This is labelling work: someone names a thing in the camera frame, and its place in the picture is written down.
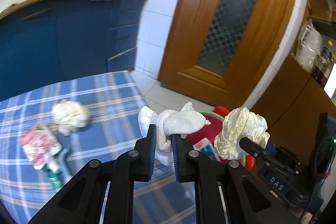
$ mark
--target wooden cabinet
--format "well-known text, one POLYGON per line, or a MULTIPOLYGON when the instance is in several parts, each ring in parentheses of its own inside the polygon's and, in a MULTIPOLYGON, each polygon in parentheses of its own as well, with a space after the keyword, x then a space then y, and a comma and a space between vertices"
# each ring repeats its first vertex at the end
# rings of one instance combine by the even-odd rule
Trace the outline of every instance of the wooden cabinet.
POLYGON ((0 101, 63 80, 55 11, 41 8, 0 25, 0 101))
POLYGON ((132 70, 144 1, 34 0, 0 14, 0 102, 60 81, 132 70))
POLYGON ((284 145, 306 160, 315 145, 320 113, 336 117, 323 88, 291 56, 251 111, 265 117, 269 143, 284 145))

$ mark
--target brown door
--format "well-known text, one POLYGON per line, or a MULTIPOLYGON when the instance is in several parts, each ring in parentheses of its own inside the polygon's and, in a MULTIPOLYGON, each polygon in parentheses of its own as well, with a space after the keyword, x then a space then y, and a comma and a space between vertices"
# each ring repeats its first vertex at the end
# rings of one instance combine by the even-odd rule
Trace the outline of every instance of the brown door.
POLYGON ((241 106, 285 33, 295 0, 178 0, 159 81, 212 105, 241 106))

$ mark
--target silver screw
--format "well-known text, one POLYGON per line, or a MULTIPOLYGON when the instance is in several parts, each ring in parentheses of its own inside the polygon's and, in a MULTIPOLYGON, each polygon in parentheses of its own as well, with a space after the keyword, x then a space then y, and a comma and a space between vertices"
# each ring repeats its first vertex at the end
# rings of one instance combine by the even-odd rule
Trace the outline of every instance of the silver screw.
POLYGON ((89 166, 92 167, 92 168, 95 168, 99 165, 99 161, 98 160, 92 160, 90 161, 89 163, 89 166))
POLYGON ((137 150, 131 150, 128 152, 128 155, 130 157, 136 157, 137 155, 139 155, 139 152, 137 150))
POLYGON ((239 166, 239 162, 236 160, 230 160, 229 165, 233 168, 237 168, 239 166))
POLYGON ((190 150, 188 154, 190 157, 196 158, 200 153, 197 150, 190 150))

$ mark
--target crumpled white paper ball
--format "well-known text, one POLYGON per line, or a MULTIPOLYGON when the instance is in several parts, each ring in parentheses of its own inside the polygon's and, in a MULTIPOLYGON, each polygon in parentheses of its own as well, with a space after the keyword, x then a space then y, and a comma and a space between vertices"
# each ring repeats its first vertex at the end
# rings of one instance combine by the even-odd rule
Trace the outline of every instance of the crumpled white paper ball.
POLYGON ((85 127, 90 119, 89 111, 79 102, 62 100, 53 106, 51 112, 58 131, 65 136, 77 131, 78 127, 85 127))

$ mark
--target blue plaid tablecloth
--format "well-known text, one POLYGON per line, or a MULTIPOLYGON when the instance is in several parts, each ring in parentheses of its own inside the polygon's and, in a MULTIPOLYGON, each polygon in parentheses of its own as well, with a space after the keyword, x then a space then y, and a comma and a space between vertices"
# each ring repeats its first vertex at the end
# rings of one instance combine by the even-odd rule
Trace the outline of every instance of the blue plaid tablecloth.
MULTIPOLYGON (((127 71, 56 83, 0 102, 0 199, 14 220, 28 223, 54 195, 46 174, 33 168, 20 146, 24 131, 46 124, 70 149, 74 175, 91 159, 114 160, 131 150, 141 138, 138 113, 144 105, 127 71), (86 127, 68 137, 57 132, 51 115, 61 100, 78 101, 91 115, 86 127)), ((152 180, 135 183, 133 223, 195 223, 193 187, 177 183, 172 166, 155 162, 152 180)))

